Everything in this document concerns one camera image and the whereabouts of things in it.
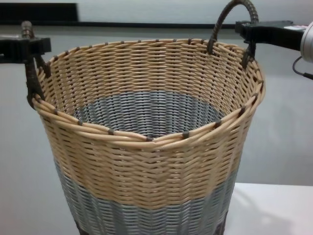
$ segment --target black clamp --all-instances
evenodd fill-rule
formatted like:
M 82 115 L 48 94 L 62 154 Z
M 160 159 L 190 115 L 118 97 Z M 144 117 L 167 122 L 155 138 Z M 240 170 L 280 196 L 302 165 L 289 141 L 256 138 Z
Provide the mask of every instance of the black clamp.
M 38 81 L 36 66 L 45 71 L 46 76 L 50 76 L 50 67 L 42 58 L 46 52 L 51 51 L 49 38 L 34 37 L 31 24 L 22 24 L 22 36 L 0 36 L 0 64 L 13 63 L 25 64 L 26 84 L 28 89 L 27 101 L 34 108 L 32 98 L 38 94 L 45 99 L 41 85 Z
M 254 57 L 257 43 L 272 44 L 293 50 L 300 50 L 304 30 L 297 28 L 292 21 L 270 21 L 251 23 L 236 22 L 236 33 L 239 33 L 249 44 L 245 57 Z

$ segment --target dark brown binding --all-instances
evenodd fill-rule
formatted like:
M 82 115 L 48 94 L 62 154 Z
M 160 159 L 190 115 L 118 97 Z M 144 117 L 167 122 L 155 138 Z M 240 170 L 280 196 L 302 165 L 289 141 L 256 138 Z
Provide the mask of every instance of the dark brown binding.
M 225 224 L 226 224 L 226 218 L 227 218 L 227 213 L 226 213 L 226 215 L 225 215 L 225 218 L 224 218 L 223 223 L 221 223 L 221 224 L 219 224 L 219 225 L 217 226 L 214 235 L 224 235 Z M 83 230 L 79 227 L 79 225 L 78 225 L 78 223 L 77 223 L 76 221 L 75 221 L 75 223 L 76 223 L 76 226 L 77 226 L 77 228 L 78 228 L 79 235 L 89 235 L 87 232 L 83 231 Z

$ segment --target white table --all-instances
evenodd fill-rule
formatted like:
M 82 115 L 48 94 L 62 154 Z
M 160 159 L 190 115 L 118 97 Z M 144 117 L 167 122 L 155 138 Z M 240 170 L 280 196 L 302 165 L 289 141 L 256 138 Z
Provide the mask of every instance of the white table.
M 313 235 L 313 187 L 236 184 L 224 235 Z
M 61 186 L 1 186 L 1 235 L 78 235 Z M 313 187 L 236 184 L 224 235 L 313 235 Z

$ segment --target basket handle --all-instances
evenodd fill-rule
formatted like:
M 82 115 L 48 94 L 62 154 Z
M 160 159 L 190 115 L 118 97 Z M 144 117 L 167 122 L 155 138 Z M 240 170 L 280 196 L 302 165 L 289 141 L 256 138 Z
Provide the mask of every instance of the basket handle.
M 212 36 L 209 40 L 209 43 L 207 44 L 207 52 L 210 55 L 214 54 L 213 45 L 215 42 L 217 42 L 217 35 L 218 35 L 218 33 L 222 27 L 224 20 L 226 19 L 227 15 L 230 13 L 230 11 L 237 5 L 244 5 L 246 7 L 246 9 L 248 10 L 248 12 L 250 14 L 252 24 L 259 22 L 258 13 L 255 9 L 255 6 L 253 5 L 253 3 L 250 0 L 232 0 L 223 9 L 222 13 L 219 16 L 219 19 L 217 20 L 217 22 L 214 26 Z M 252 55 L 252 57 L 254 57 L 254 53 L 255 53 L 255 43 L 251 42 L 251 44 L 249 44 L 249 46 L 246 50 L 246 55 L 244 55 L 244 58 L 243 58 L 243 67 L 244 68 L 246 67 L 249 56 Z

